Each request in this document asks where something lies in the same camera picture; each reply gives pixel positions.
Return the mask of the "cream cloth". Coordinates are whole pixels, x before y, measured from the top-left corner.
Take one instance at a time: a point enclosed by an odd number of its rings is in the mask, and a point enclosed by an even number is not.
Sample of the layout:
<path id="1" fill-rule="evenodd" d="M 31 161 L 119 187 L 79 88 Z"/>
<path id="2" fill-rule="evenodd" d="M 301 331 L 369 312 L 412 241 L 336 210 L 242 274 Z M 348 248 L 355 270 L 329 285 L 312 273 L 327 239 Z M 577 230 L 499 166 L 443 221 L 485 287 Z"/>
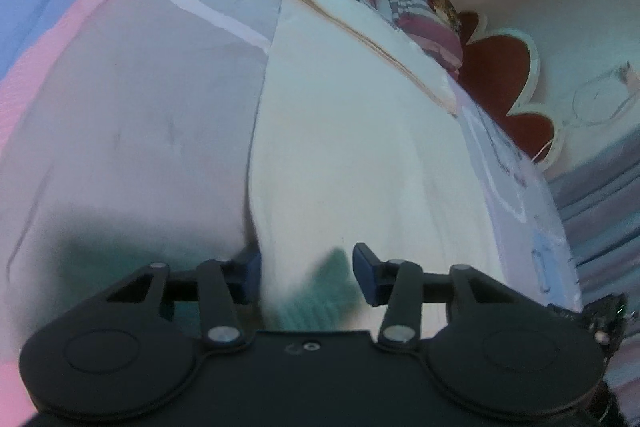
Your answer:
<path id="1" fill-rule="evenodd" d="M 260 307 L 279 331 L 376 331 L 352 248 L 501 279 L 446 70 L 356 0 L 282 0 L 250 148 Z"/>

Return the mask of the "red white scalloped headboard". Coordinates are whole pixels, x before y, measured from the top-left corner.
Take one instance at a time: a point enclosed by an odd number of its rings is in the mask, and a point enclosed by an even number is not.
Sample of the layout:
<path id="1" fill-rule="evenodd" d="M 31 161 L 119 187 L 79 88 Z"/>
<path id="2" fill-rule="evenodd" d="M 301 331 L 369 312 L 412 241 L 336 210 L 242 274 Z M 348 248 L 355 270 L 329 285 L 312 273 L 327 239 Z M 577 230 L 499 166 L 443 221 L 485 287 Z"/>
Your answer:
<path id="1" fill-rule="evenodd" d="M 458 83 L 542 171 L 559 158 L 560 118 L 533 100 L 541 58 L 533 38 L 514 28 L 490 29 L 487 17 L 460 14 L 463 63 Z"/>

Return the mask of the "patterned pink grey bedsheet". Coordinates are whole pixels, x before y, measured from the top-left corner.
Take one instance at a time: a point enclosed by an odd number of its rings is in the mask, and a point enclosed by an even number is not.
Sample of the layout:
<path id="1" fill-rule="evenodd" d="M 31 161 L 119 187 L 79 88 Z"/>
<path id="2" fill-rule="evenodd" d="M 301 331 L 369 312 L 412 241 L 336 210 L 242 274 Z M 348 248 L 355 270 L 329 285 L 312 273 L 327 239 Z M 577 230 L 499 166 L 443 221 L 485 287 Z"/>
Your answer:
<path id="1" fill-rule="evenodd" d="M 155 260 L 254 237 L 250 142 L 280 0 L 1 0 L 1 421 L 26 338 Z"/>

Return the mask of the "striped pink grey pillow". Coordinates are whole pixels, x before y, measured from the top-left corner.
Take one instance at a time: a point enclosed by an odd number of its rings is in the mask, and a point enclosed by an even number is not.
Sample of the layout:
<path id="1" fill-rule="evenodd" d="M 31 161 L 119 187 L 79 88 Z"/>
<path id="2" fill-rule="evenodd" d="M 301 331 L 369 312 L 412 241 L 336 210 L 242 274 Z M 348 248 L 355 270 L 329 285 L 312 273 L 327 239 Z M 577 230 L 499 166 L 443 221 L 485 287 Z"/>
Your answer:
<path id="1" fill-rule="evenodd" d="M 458 78 L 463 61 L 460 32 L 453 31 L 431 10 L 427 0 L 388 0 L 395 26 L 411 38 L 423 52 Z"/>

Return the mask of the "colourful printed cushion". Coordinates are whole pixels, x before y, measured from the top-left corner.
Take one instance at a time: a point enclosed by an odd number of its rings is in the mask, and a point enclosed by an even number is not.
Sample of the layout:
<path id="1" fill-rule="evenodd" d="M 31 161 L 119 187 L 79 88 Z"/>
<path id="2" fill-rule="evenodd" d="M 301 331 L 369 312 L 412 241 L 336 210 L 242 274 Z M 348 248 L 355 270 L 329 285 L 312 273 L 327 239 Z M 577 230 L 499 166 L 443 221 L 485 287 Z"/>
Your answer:
<path id="1" fill-rule="evenodd" d="M 449 0 L 427 0 L 431 10 L 453 31 L 460 32 L 460 18 L 454 5 Z"/>

